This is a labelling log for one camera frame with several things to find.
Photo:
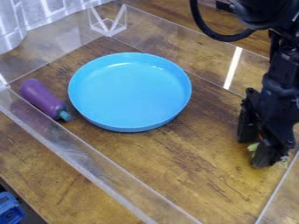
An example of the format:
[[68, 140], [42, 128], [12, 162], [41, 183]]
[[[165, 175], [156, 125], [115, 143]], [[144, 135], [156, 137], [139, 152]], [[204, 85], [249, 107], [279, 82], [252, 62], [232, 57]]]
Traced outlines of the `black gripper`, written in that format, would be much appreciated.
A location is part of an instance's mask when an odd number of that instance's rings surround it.
[[[252, 87], [245, 90], [237, 118], [237, 141], [253, 142], [257, 133], [263, 132], [276, 137], [291, 150], [295, 147], [293, 125], [299, 122], [299, 86], [283, 83], [283, 79], [273, 78], [269, 73], [261, 83], [260, 92]], [[281, 161], [285, 147], [280, 143], [265, 139], [259, 142], [251, 159], [253, 168], [264, 168]]]

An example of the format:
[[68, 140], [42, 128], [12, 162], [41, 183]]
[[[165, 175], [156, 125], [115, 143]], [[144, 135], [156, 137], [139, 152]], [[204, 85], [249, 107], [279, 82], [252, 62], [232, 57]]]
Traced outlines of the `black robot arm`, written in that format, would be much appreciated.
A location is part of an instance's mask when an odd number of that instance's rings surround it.
[[251, 166], [261, 168], [288, 157], [299, 123], [299, 0], [225, 0], [244, 25], [268, 30], [269, 68], [261, 89], [245, 90], [237, 118], [237, 140], [256, 141]]

